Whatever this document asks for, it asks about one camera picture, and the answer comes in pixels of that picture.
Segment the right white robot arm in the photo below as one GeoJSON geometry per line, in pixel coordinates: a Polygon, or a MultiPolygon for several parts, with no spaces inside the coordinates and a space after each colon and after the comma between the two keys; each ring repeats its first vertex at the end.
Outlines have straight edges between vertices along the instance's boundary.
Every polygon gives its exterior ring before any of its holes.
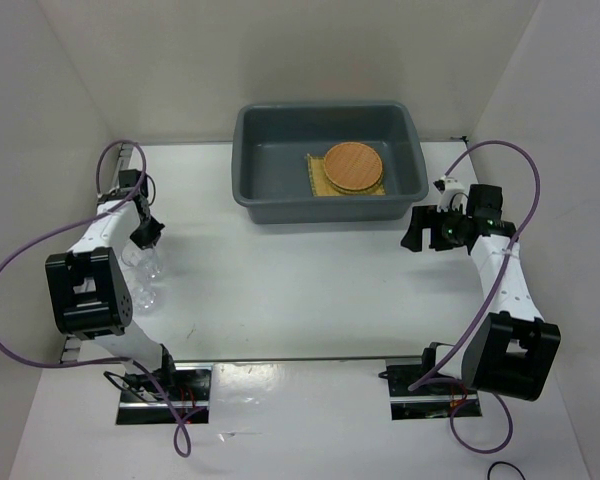
{"type": "Polygon", "coordinates": [[[501,188],[464,187],[452,177],[434,183],[436,205],[413,210],[402,247],[420,252],[430,233],[435,251],[466,249],[480,277],[485,305],[479,321],[459,348],[433,342],[424,352],[418,381],[430,393],[454,379],[474,390],[526,401],[539,398],[561,341],[557,325],[535,306],[520,260],[516,227],[502,218],[501,188]]]}

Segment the orange round woven coaster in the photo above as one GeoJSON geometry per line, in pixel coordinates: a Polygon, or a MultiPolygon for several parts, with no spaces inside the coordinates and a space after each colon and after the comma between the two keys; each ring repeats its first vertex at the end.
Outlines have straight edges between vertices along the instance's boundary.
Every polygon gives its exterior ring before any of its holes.
{"type": "Polygon", "coordinates": [[[324,157],[326,176],[345,188],[365,188],[384,175],[380,155],[359,142],[344,142],[333,146],[324,157]]]}

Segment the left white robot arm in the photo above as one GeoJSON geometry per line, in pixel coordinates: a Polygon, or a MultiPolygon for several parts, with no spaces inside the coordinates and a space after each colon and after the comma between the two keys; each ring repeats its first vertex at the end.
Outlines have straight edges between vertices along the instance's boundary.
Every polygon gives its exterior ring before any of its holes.
{"type": "Polygon", "coordinates": [[[136,169],[118,174],[103,194],[93,221],[65,253],[53,254],[45,272],[58,330],[125,359],[133,387],[156,399],[173,396],[179,375],[168,349],[134,320],[155,301],[155,247],[164,225],[150,211],[148,181],[136,169]]]}

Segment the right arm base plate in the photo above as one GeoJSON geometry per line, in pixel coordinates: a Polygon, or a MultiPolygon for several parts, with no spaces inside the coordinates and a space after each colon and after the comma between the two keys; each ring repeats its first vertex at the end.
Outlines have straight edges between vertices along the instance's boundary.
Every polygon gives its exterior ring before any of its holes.
{"type": "Polygon", "coordinates": [[[434,382],[410,391],[409,385],[423,373],[420,357],[389,359],[378,377],[387,383],[391,417],[396,420],[448,419],[461,406],[457,417],[480,417],[475,390],[458,384],[434,382]]]}

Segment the square bamboo mat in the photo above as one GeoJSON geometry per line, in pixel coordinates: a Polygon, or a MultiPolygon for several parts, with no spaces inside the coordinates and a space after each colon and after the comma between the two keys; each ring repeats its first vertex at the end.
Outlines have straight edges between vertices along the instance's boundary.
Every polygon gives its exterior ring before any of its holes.
{"type": "Polygon", "coordinates": [[[386,191],[383,181],[365,190],[347,190],[332,184],[324,171],[324,158],[307,154],[307,169],[312,195],[314,197],[341,197],[341,196],[385,196],[386,191]]]}

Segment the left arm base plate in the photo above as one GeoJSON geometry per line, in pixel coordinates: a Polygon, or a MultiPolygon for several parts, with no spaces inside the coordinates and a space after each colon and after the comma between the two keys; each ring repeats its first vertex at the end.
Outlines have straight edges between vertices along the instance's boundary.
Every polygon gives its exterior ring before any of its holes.
{"type": "MultiPolygon", "coordinates": [[[[206,424],[209,420],[212,369],[211,364],[177,362],[169,380],[155,373],[176,413],[187,424],[206,424]]],[[[106,371],[104,376],[120,392],[117,425],[176,423],[164,397],[144,374],[106,371]]]]}

